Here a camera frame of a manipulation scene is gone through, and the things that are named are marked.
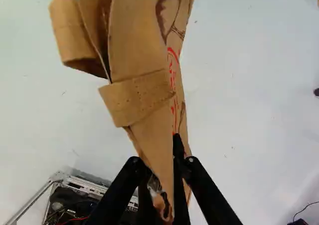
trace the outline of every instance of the silver metal rack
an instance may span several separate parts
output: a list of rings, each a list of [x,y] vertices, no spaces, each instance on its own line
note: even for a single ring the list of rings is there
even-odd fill
[[[96,199],[101,199],[104,193],[107,191],[107,187],[90,182],[85,179],[81,179],[72,175],[68,175],[64,172],[58,171],[52,175],[48,181],[36,192],[32,198],[30,198],[21,209],[19,209],[4,225],[16,225],[17,221],[29,210],[29,208],[49,189],[51,188],[51,194],[57,187],[67,187],[74,191],[81,191],[88,193]],[[43,221],[46,219],[47,211],[49,209],[50,202],[48,201],[46,206],[46,212]],[[128,210],[137,211],[138,198],[132,196],[128,206]]]

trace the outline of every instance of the white floor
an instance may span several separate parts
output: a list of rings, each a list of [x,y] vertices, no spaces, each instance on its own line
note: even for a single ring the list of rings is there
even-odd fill
[[[61,65],[50,1],[0,0],[0,224],[56,170],[111,180],[135,154],[105,81]],[[243,224],[286,224],[319,200],[317,0],[195,0],[181,65],[193,153]],[[40,224],[43,203],[20,224]],[[318,209],[301,216],[318,224]]]

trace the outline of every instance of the wire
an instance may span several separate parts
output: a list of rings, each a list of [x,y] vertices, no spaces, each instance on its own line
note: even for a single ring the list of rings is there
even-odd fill
[[[310,205],[312,205],[312,204],[318,204],[318,203],[319,203],[319,201],[313,202],[313,203],[308,204],[307,206],[305,206],[304,209],[302,209],[301,211],[299,211],[298,213],[296,213],[296,214],[294,215],[294,217],[293,217],[293,222],[295,221],[295,217],[296,217],[297,214],[299,214],[299,213],[303,212],[304,210],[306,210],[306,208],[309,207]]]
[[[84,217],[84,218],[80,218],[80,219],[70,219],[70,220],[68,220],[68,221],[66,221],[66,222],[64,222],[64,223],[62,223],[62,224],[57,224],[57,225],[66,225],[68,222],[70,222],[70,221],[82,221],[82,220],[85,220],[85,219],[87,219],[88,217]]]
[[[51,222],[50,220],[51,220],[51,218],[53,218],[54,215],[56,215],[57,213],[59,213],[59,212],[61,212],[61,211],[63,211],[63,210],[66,210],[68,207],[77,205],[77,204],[79,204],[79,203],[85,203],[85,202],[91,202],[91,203],[95,203],[95,204],[97,203],[96,201],[92,201],[92,200],[82,200],[82,201],[78,201],[78,202],[73,203],[73,204],[70,204],[70,205],[66,205],[66,206],[64,206],[64,207],[62,207],[62,208],[60,208],[60,209],[58,209],[58,210],[55,211],[54,213],[52,213],[50,216],[48,216],[48,217],[46,218],[45,222],[44,222],[42,225],[46,225],[46,224],[48,224],[49,222]]]

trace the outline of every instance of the brown drawing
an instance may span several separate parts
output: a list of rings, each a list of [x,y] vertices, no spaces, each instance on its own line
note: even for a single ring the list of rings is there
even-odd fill
[[[166,44],[168,34],[173,31],[182,40],[185,37],[185,31],[179,31],[174,22],[178,15],[181,0],[158,0],[155,7],[156,17],[163,40]]]

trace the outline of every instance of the red wire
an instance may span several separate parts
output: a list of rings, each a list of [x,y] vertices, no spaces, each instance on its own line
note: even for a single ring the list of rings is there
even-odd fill
[[[70,222],[70,221],[81,221],[81,220],[85,220],[85,219],[87,219],[88,217],[84,217],[84,218],[80,218],[80,219],[70,219],[70,220],[68,220],[68,221],[66,221],[66,222],[64,222],[64,223],[62,223],[62,224],[57,224],[57,225],[65,225],[65,224],[67,224],[68,222]]]

